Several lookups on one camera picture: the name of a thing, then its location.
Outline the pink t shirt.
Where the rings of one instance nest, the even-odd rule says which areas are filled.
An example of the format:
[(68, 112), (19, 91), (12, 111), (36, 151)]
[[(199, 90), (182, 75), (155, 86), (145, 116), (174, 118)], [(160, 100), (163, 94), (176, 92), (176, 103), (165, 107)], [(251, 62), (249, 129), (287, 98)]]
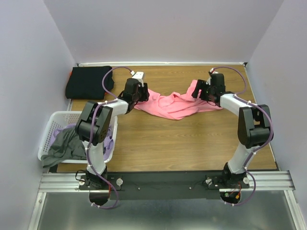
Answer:
[(149, 90), (149, 100), (137, 103), (134, 108), (170, 120), (181, 120), (195, 113), (221, 110), (221, 107), (191, 96), (196, 84), (197, 80), (193, 80), (185, 94), (173, 92), (169, 96), (164, 96)]

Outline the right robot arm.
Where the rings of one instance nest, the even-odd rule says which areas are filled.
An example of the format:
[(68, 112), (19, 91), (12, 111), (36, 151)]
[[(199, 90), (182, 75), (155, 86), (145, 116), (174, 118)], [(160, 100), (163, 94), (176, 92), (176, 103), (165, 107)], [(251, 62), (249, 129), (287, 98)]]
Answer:
[(238, 182), (237, 174), (248, 169), (256, 153), (267, 146), (273, 138), (270, 109), (267, 105), (257, 105), (246, 101), (233, 92), (227, 92), (222, 73), (210, 73), (208, 80), (197, 80), (191, 95), (237, 115), (238, 147), (226, 164), (228, 172), (221, 175), (223, 186), (230, 188)]

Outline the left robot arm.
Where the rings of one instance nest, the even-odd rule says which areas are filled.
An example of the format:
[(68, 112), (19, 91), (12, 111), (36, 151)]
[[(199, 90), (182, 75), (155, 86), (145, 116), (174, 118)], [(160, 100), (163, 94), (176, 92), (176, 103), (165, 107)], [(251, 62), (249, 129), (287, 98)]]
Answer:
[(149, 99), (147, 83), (137, 72), (128, 78), (118, 98), (103, 103), (88, 101), (75, 126), (75, 131), (85, 147), (87, 171), (92, 174), (90, 184), (95, 189), (106, 185), (104, 140), (108, 129), (119, 115), (128, 114), (138, 102)]

